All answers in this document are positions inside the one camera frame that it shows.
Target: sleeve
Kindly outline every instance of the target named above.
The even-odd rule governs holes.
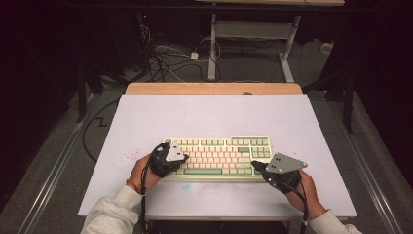
[[[310,220],[309,223],[317,234],[361,234],[353,225],[341,223],[331,210]]]
[[[89,211],[81,233],[132,233],[142,196],[124,185],[114,198],[101,198]]]

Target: spacebar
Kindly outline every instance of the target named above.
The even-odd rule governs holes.
[[[186,175],[222,175],[222,169],[185,169]]]

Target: mechanical keyboard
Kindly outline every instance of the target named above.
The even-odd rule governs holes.
[[[269,163],[271,143],[267,136],[230,138],[168,138],[189,159],[163,180],[265,182],[251,161]]]

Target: table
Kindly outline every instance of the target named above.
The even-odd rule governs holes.
[[[269,4],[269,5],[300,5],[300,6],[343,6],[344,0],[197,0],[218,3],[244,3],[244,4]],[[215,80],[216,66],[216,37],[243,37],[264,39],[286,39],[283,53],[279,53],[279,59],[286,82],[294,82],[288,65],[288,55],[294,42],[295,33],[301,16],[295,16],[293,23],[268,23],[268,22],[238,22],[217,21],[216,14],[212,14],[210,33],[210,52],[208,77],[209,81]]]
[[[254,95],[239,95],[245,92]],[[238,107],[225,111],[228,106]],[[191,108],[197,111],[188,113],[186,110]],[[244,121],[251,115],[261,120],[245,126]],[[225,128],[227,118],[233,119],[235,128]],[[357,215],[310,102],[298,85],[204,83],[129,85],[79,215],[86,215],[99,198],[115,195],[134,161],[149,153],[166,135],[230,137],[228,134],[235,135],[238,126],[244,128],[243,134],[268,134],[273,152],[307,162],[306,171],[317,182],[320,200],[339,217]],[[161,181],[147,194],[146,217],[150,220],[296,220],[301,216],[266,183]]]

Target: person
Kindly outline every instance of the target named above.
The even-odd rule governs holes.
[[[133,228],[138,222],[137,206],[141,196],[141,173],[149,159],[149,155],[136,161],[131,177],[127,180],[115,197],[101,198],[89,211],[82,233],[133,233]],[[359,232],[353,225],[344,225],[331,210],[327,210],[319,201],[313,179],[300,170],[302,184],[306,193],[309,224],[318,234],[357,234]],[[151,190],[160,178],[149,168],[145,180],[146,191]],[[297,190],[304,194],[301,186]],[[299,211],[304,211],[304,205],[299,197],[289,192],[285,194],[289,203]]]

